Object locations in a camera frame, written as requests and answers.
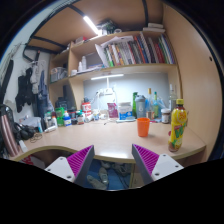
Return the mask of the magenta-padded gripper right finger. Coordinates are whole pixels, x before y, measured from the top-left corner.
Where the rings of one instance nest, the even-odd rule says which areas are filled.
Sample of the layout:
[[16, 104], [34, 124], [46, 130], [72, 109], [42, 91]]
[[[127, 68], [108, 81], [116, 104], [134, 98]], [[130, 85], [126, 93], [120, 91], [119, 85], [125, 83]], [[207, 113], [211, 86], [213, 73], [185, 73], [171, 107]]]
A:
[[136, 144], [132, 145], [132, 155], [145, 185], [183, 169], [183, 166], [168, 154], [158, 155]]

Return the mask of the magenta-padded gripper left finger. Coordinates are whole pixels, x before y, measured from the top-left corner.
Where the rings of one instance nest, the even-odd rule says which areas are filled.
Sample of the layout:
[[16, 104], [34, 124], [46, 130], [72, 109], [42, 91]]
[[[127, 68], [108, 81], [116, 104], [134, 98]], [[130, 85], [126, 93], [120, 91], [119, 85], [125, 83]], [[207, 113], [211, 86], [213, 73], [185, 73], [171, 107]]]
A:
[[69, 157], [57, 158], [46, 168], [46, 171], [82, 186], [94, 155], [94, 146], [90, 145]]

